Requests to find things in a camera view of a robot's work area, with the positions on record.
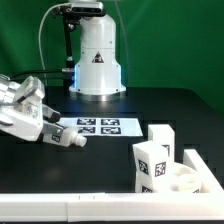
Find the white robot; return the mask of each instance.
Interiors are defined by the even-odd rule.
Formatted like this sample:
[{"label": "white robot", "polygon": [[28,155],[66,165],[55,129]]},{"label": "white robot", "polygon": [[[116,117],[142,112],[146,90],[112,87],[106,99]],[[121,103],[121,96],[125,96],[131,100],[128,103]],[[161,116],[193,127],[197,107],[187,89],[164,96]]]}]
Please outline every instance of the white robot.
[{"label": "white robot", "polygon": [[38,78],[30,76],[20,85],[0,75],[0,130],[27,141],[36,141],[42,133],[44,142],[84,146],[86,138],[76,128],[56,123],[60,113],[42,104],[44,96]]},{"label": "white robot", "polygon": [[89,101],[108,101],[124,96],[121,66],[115,59],[116,24],[94,0],[70,0],[67,11],[80,16],[81,58],[75,65],[70,95]]}]

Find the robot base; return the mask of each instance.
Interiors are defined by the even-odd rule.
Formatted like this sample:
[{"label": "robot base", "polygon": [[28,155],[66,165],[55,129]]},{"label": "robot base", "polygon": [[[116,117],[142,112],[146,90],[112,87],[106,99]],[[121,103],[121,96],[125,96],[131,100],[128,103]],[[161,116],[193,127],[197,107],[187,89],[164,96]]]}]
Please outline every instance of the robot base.
[{"label": "robot base", "polygon": [[112,100],[117,100],[120,98],[123,98],[126,96],[126,88],[124,91],[117,92],[114,94],[105,94],[105,95],[88,95],[88,94],[83,94],[79,93],[77,91],[71,91],[70,89],[70,97],[74,97],[79,100],[85,100],[85,101],[112,101]]}]

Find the blue light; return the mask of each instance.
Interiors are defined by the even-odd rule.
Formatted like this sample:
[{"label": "blue light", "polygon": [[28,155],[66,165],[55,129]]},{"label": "blue light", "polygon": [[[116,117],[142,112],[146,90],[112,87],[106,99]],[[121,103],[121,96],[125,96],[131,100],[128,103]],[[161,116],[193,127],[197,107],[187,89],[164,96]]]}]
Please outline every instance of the blue light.
[{"label": "blue light", "polygon": [[77,79],[77,67],[75,65],[75,67],[74,67],[74,77],[73,77],[73,81],[74,81],[73,86],[74,86],[74,88],[76,88],[76,79]]}]

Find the black cable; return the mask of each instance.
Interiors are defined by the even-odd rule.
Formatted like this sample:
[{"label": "black cable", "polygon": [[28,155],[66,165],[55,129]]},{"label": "black cable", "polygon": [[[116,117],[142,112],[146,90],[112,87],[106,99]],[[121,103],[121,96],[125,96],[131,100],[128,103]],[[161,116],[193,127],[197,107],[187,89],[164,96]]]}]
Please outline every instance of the black cable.
[{"label": "black cable", "polygon": [[[67,80],[66,77],[38,78],[40,80]],[[24,79],[11,79],[11,81],[24,81]]]},{"label": "black cable", "polygon": [[15,75],[10,76],[11,78],[16,78],[22,75],[28,75],[28,74],[50,74],[50,73],[62,73],[61,69],[52,69],[52,70],[30,70],[30,71],[24,71],[24,72],[20,72],[17,73]]}]

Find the white container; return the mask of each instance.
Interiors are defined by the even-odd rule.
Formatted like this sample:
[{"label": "white container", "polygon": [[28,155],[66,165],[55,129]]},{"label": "white container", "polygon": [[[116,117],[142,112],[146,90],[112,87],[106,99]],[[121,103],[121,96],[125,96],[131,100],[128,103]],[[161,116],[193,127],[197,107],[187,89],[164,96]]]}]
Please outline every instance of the white container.
[{"label": "white container", "polygon": [[45,134],[43,138],[43,142],[47,142],[47,143],[51,143],[55,145],[61,145],[65,147],[68,147],[71,144],[75,144],[77,146],[83,147],[87,142],[87,138],[78,134],[77,128],[68,127],[63,131],[61,136]]}]

